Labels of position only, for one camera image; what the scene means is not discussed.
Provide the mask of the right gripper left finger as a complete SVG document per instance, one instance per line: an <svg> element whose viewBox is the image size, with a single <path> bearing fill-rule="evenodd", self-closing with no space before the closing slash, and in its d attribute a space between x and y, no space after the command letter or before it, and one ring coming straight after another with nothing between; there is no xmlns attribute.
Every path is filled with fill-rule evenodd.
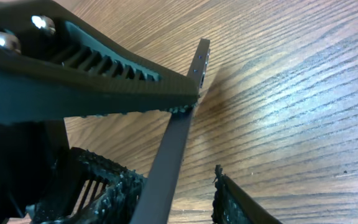
<svg viewBox="0 0 358 224"><path fill-rule="evenodd" d="M0 1L0 124L181 111L199 88L198 69L133 54L54 1Z"/></svg>

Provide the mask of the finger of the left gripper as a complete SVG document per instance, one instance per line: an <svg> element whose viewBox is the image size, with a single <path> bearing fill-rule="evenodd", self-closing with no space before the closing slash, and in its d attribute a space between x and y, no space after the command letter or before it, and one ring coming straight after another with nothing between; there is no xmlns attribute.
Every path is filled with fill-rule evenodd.
<svg viewBox="0 0 358 224"><path fill-rule="evenodd" d="M129 223L146 182L133 170L73 147L58 157L50 184L26 210L32 223Z"/></svg>

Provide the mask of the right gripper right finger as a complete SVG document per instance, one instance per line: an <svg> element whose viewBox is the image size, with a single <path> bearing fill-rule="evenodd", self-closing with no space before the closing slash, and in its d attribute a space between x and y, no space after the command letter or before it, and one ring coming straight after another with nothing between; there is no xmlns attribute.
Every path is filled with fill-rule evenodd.
<svg viewBox="0 0 358 224"><path fill-rule="evenodd" d="M217 224L282 224L250 195L243 191L217 165L213 200L213 223Z"/></svg>

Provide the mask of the black Samsung Galaxy smartphone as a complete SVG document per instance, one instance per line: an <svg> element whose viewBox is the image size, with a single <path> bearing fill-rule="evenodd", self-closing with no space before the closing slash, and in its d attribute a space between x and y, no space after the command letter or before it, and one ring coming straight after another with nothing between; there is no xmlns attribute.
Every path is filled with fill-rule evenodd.
<svg viewBox="0 0 358 224"><path fill-rule="evenodd" d="M168 104L172 113L140 195L131 224L166 223L186 148L194 107L200 97L210 55L210 41L201 39L187 76L166 77L158 84L177 99Z"/></svg>

